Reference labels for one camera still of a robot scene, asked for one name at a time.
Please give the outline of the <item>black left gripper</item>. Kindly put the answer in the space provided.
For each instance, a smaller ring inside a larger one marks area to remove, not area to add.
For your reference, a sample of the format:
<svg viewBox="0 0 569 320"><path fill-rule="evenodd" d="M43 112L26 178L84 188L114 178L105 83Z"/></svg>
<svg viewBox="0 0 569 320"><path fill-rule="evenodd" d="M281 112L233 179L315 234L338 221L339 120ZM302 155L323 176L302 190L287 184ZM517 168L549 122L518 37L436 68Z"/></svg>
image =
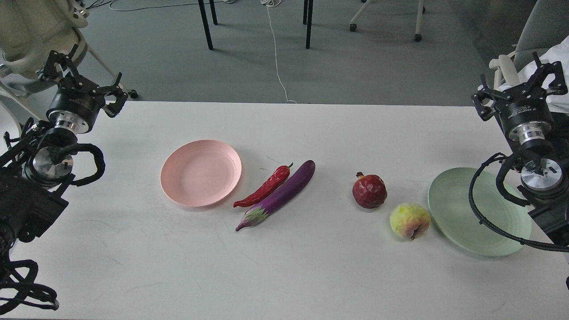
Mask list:
<svg viewBox="0 0 569 320"><path fill-rule="evenodd" d="M65 88L83 87L83 77L72 60L78 48L77 44L73 45L69 53L52 50L43 67L37 71L37 79L59 87L45 114L49 122L55 128L83 134L92 131L101 109L109 118L116 117L129 95L120 87L121 72L114 84L92 89L92 95L91 92ZM107 103L107 96L114 97L114 102Z"/></svg>

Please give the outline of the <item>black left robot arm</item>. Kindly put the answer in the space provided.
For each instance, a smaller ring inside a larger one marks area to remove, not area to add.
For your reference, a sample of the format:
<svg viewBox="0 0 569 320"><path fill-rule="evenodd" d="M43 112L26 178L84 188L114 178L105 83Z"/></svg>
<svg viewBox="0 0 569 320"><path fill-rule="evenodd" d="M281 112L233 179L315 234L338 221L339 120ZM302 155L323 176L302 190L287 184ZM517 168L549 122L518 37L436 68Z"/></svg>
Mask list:
<svg viewBox="0 0 569 320"><path fill-rule="evenodd" d="M31 242L40 237L68 206L62 195L69 186L99 180L105 172L102 151L79 143L92 131L98 113L116 117L129 98L120 86L99 86L79 74L73 56L52 50L39 71L41 81L58 90L45 121L30 120L18 138L4 134L8 150L1 156L1 244Z"/></svg>

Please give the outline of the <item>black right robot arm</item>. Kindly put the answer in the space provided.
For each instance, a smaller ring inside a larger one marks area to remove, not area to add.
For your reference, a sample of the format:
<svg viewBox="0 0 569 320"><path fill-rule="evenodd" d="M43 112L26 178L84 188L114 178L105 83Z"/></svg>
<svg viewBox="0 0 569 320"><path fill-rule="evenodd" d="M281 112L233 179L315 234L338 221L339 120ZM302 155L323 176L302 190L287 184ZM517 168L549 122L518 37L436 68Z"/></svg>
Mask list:
<svg viewBox="0 0 569 320"><path fill-rule="evenodd" d="M513 63L514 55L512 52L493 59L489 66L495 71L494 88L488 87L485 76L481 76L481 89L472 96L482 120L497 120L512 154L496 153L476 170L468 188L469 205L478 222L498 235L540 250L567 252L568 144L554 136L561 124L546 103L548 96L568 92L562 64L542 61L533 52L536 69L522 82ZM496 161L501 164L495 180L498 192L508 202L521 207L531 205L529 216L551 243L514 236L494 225L477 208L473 198L476 180Z"/></svg>

